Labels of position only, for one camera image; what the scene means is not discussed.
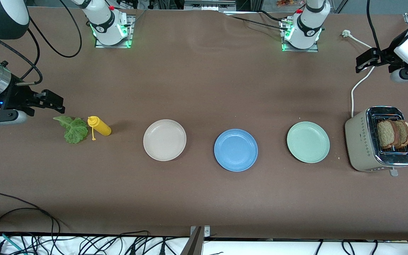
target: table surface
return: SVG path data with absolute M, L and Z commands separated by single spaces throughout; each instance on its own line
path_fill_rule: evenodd
M 72 54 L 78 35 L 63 8 L 30 8 L 50 42 Z M 67 144 L 59 114 L 36 109 L 21 125 L 0 126 L 0 192 L 28 200 L 61 219 L 62 231 L 111 233 L 147 229 L 182 236 L 210 225 L 229 237 L 408 239 L 408 168 L 355 171 L 349 164 L 344 123 L 350 90 L 362 77 L 355 58 L 366 48 L 340 37 L 350 29 L 374 45 L 365 16 L 329 15 L 318 53 L 281 51 L 275 29 L 215 11 L 147 11 L 136 23 L 131 49 L 95 49 L 81 10 L 73 10 L 83 49 L 61 58 L 38 36 L 44 82 L 64 97 L 66 115 L 96 115 L 113 129 Z M 244 17 L 274 24 L 265 16 Z M 374 16 L 382 47 L 407 28 L 401 16 Z M 8 42 L 33 60 L 26 34 Z M 0 47 L 0 61 L 21 76 L 28 65 Z M 36 80 L 33 72 L 26 81 Z M 355 93 L 356 112 L 374 105 L 399 108 L 408 120 L 408 84 L 376 68 Z M 160 119 L 187 133 L 183 153 L 168 162 L 145 153 L 143 135 Z M 312 121 L 325 129 L 330 152 L 323 161 L 296 160 L 288 129 Z M 215 139 L 227 129 L 251 133 L 256 163 L 229 172 L 215 160 Z M 0 197 L 0 215 L 19 202 Z M 36 212 L 14 213 L 0 231 L 50 231 Z

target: bread slice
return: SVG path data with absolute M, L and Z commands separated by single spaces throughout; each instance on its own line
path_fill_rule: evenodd
M 408 123 L 405 120 L 394 121 L 399 131 L 399 143 L 395 145 L 396 148 L 404 148 L 408 145 Z
M 380 146 L 384 149 L 391 148 L 400 142 L 398 127 L 389 119 L 377 123 L 377 133 L 379 135 Z

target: white cable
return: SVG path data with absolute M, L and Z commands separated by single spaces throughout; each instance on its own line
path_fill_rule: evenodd
M 349 31 L 349 30 L 344 30 L 344 31 L 341 33 L 341 35 L 342 35 L 343 37 L 352 38 L 354 41 L 356 41 L 356 42 L 358 42 L 358 43 L 360 43 L 360 44 L 362 44 L 362 45 L 364 45 L 364 46 L 366 46 L 366 47 L 368 47 L 368 48 L 372 48 L 371 46 L 367 45 L 366 43 L 364 43 L 364 42 L 362 42 L 362 41 L 356 39 L 355 37 L 353 37 L 353 36 L 350 34 L 350 31 Z M 357 84 L 355 84 L 355 86 L 353 86 L 352 91 L 350 92 L 350 117 L 351 117 L 351 118 L 353 118 L 353 92 L 354 92 L 355 89 L 358 87 L 358 85 L 360 85 L 364 80 L 366 80 L 366 79 L 371 75 L 371 73 L 372 73 L 372 71 L 374 70 L 374 68 L 375 68 L 375 66 L 373 66 L 373 67 L 371 68 L 371 70 L 369 70 L 368 74 L 367 74 L 365 77 L 363 77 L 363 79 L 361 79 L 359 82 L 357 82 Z
M 364 80 L 366 80 L 369 75 L 372 73 L 372 71 L 374 70 L 375 66 L 371 67 L 371 70 L 369 70 L 368 74 L 361 79 L 359 82 L 357 82 L 357 84 L 355 84 L 355 86 L 353 86 L 352 91 L 350 92 L 350 117 L 353 118 L 353 91 L 358 87 L 358 85 L 360 85 Z

